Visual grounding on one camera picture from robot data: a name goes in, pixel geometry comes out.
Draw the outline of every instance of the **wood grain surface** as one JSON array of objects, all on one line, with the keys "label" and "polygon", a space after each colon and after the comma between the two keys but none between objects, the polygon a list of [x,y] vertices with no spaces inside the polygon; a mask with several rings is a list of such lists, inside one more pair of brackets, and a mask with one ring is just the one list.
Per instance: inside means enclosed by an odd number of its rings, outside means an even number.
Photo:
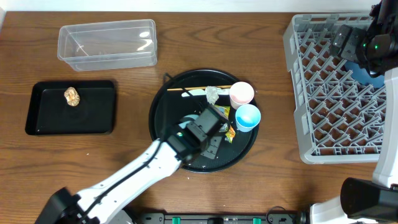
[{"label": "wood grain surface", "polygon": [[[0,223],[33,223],[47,199],[107,178],[151,143],[150,104],[162,75],[225,70],[256,89],[259,135],[247,156],[222,172],[178,170],[132,202],[169,213],[265,213],[306,209],[335,197],[347,177],[370,179],[375,164],[306,165],[299,157],[294,92],[282,34],[294,14],[160,12],[8,12],[0,33]],[[75,72],[57,58],[61,26],[153,19],[159,62],[153,67]],[[104,136],[28,136],[35,83],[115,80],[116,125]]]}]

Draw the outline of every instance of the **chopstick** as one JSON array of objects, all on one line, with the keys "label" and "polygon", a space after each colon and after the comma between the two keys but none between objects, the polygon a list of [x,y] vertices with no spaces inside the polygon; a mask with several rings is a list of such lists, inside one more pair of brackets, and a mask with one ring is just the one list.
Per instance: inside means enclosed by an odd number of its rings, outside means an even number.
[{"label": "chopstick", "polygon": [[[217,88],[231,88],[232,85],[215,86]],[[186,90],[204,90],[207,86],[186,87]],[[182,91],[181,88],[167,89],[167,91]]]}]

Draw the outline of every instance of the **black round tray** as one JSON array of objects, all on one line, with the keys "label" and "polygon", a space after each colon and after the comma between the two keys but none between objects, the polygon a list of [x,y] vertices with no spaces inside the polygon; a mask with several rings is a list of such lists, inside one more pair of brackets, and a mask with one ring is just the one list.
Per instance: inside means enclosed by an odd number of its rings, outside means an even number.
[{"label": "black round tray", "polygon": [[[239,80],[231,74],[209,69],[190,70],[177,75],[174,77],[174,80],[169,80],[157,92],[152,105],[150,106],[149,132],[152,140],[159,138],[159,133],[162,131],[164,125],[164,103],[167,103],[167,126],[178,123],[182,117],[188,114],[199,114],[200,111],[199,106],[191,99],[191,97],[183,98],[181,96],[183,91],[167,91],[167,89],[232,85],[238,81]],[[203,105],[206,105],[206,96],[194,97],[201,101]],[[250,104],[256,106],[256,102],[254,100],[252,100]],[[229,96],[220,96],[216,105],[231,106]],[[232,121],[232,127],[236,132],[232,144],[223,139],[218,149],[216,159],[198,156],[194,161],[184,164],[182,167],[183,169],[201,173],[216,172],[234,165],[248,153],[256,140],[259,126],[256,126],[248,133],[238,131],[235,125],[235,112],[236,110],[231,107],[229,120]]]}]

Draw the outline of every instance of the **dish rack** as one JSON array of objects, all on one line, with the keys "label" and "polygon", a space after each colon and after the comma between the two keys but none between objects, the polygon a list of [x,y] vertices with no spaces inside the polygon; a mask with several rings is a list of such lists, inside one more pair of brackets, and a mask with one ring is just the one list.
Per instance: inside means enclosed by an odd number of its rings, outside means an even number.
[{"label": "dish rack", "polygon": [[293,17],[284,39],[295,93],[300,157],[307,164],[377,162],[381,151],[386,89],[351,78],[346,60],[329,55],[343,24],[367,29],[367,14],[303,14]]}]

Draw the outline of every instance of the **pink cup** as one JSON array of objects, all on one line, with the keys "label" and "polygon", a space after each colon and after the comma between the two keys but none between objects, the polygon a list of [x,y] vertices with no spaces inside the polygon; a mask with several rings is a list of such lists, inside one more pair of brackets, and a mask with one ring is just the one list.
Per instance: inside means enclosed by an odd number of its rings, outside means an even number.
[{"label": "pink cup", "polygon": [[231,106],[238,109],[240,106],[250,103],[254,98],[253,87],[245,82],[237,82],[229,89]]}]

